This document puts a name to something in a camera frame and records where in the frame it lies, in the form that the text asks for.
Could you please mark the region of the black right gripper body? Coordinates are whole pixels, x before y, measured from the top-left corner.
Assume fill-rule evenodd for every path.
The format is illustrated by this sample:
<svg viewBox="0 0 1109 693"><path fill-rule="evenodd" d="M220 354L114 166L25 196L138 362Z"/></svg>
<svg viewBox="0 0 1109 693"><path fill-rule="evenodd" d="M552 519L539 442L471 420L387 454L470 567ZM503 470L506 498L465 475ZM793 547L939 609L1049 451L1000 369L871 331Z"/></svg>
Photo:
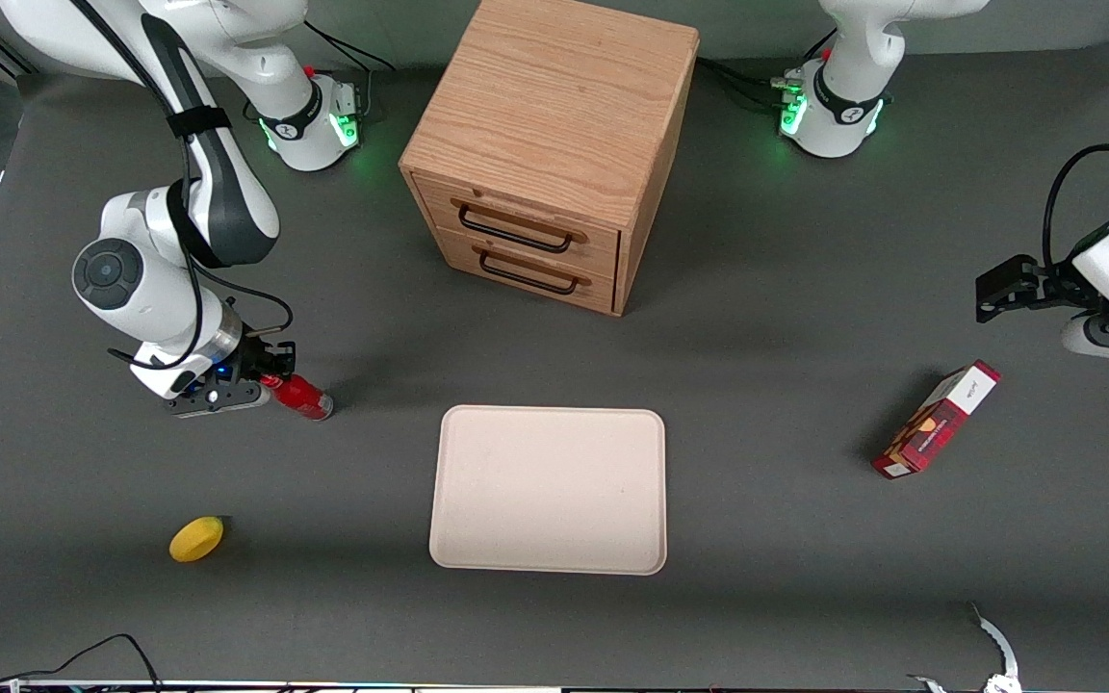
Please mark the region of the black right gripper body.
<svg viewBox="0 0 1109 693"><path fill-rule="evenodd" d="M227 358L213 367L213 385L228 383L263 383L276 377L276 363L272 345L260 335L243 335L238 345Z"/></svg>

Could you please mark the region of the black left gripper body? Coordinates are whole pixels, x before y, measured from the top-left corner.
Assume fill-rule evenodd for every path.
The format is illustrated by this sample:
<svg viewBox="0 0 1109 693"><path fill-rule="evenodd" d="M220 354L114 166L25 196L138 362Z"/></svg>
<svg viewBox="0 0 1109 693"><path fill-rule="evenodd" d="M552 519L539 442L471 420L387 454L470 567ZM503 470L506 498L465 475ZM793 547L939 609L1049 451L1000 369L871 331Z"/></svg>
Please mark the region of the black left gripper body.
<svg viewBox="0 0 1109 693"><path fill-rule="evenodd" d="M1039 268L1039 279L1042 282L1044 293L1092 293L1095 291L1091 282L1083 279L1082 273L1077 271L1070 259L1048 263L1046 267Z"/></svg>

